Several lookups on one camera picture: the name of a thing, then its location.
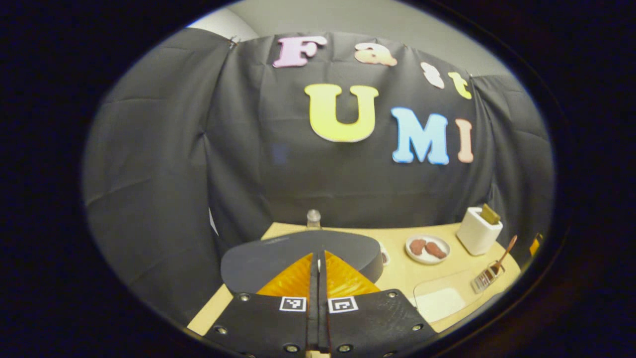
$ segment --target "blue letter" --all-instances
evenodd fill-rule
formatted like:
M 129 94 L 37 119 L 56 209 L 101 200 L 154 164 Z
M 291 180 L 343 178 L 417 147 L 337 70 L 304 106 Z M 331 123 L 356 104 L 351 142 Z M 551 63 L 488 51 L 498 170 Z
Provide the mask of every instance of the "blue letter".
M 431 149 L 431 164 L 448 164 L 446 154 L 446 117 L 433 113 L 429 116 L 426 127 L 417 120 L 415 113 L 408 108 L 395 107 L 391 114 L 397 119 L 397 150 L 393 152 L 393 160 L 398 163 L 413 161 L 411 143 L 415 148 L 417 159 L 424 162 L 426 153 Z

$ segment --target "bolt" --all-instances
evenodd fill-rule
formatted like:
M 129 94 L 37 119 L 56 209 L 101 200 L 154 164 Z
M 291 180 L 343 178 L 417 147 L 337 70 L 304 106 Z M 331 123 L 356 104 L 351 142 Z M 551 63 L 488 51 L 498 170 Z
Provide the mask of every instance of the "bolt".
M 286 345 L 285 350 L 289 353 L 296 353 L 298 352 L 298 347 L 296 345 Z
M 344 353 L 350 351 L 351 348 L 351 345 L 341 345 L 340 347 L 338 347 L 338 351 Z

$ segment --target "orange soft pad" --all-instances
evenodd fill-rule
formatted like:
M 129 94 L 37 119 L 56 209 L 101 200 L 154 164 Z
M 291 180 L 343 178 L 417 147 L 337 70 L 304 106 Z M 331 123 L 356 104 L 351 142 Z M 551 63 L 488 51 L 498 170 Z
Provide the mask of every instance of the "orange soft pad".
M 294 262 L 269 281 L 257 294 L 276 297 L 306 297 L 309 299 L 309 282 L 313 254 Z
M 331 252 L 324 252 L 327 270 L 327 298 L 380 292 L 373 282 Z

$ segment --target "wooden spoon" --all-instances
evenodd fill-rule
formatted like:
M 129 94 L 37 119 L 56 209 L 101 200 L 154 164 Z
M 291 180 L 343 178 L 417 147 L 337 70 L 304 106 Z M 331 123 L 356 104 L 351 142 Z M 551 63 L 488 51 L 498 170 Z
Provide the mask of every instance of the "wooden spoon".
M 515 245 L 515 243 L 516 243 L 516 235 L 514 235 L 512 240 L 510 240 L 510 243 L 508 244 L 508 248 L 506 249 L 506 252 L 504 252 L 504 254 L 501 256 L 499 261 L 497 261 L 494 265 L 490 267 L 492 271 L 495 271 L 496 275 L 499 274 L 499 269 L 501 268 L 501 262 L 504 260 L 504 257 L 508 255 L 508 252 L 510 252 L 510 250 Z

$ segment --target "wooden table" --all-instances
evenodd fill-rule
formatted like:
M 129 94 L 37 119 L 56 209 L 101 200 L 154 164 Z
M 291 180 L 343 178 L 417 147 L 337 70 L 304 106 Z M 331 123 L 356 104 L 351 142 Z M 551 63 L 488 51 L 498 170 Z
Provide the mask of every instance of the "wooden table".
M 459 226 L 460 223 L 400 229 L 340 229 L 327 227 L 324 229 L 361 234 L 381 242 L 389 253 L 391 261 L 389 265 L 384 266 L 382 275 L 378 281 L 375 282 L 375 285 L 380 290 L 399 289 L 414 303 L 415 297 L 413 296 L 413 289 L 418 284 L 436 278 L 451 276 L 454 273 L 464 270 L 472 271 L 473 276 L 477 277 L 489 263 L 498 260 L 504 253 L 505 249 L 495 242 L 486 254 L 481 256 L 470 255 L 455 235 Z M 275 222 L 270 226 L 261 240 L 303 230 L 305 230 L 305 226 Z M 414 261 L 408 256 L 404 247 L 406 240 L 417 234 L 430 234 L 444 239 L 450 245 L 450 256 L 436 265 L 425 265 Z M 510 286 L 519 276 L 519 265 L 517 265 L 516 261 L 510 255 L 507 255 L 504 259 L 503 266 L 506 270 L 505 273 L 498 277 L 475 302 L 467 305 L 456 313 L 433 322 L 431 327 L 438 333 L 449 328 L 486 303 L 494 294 L 500 293 Z M 190 322 L 188 328 L 202 336 L 205 335 L 231 300 L 232 294 L 230 291 L 225 285 L 221 286 Z M 328 355 L 312 355 L 312 357 L 314 356 L 327 357 Z

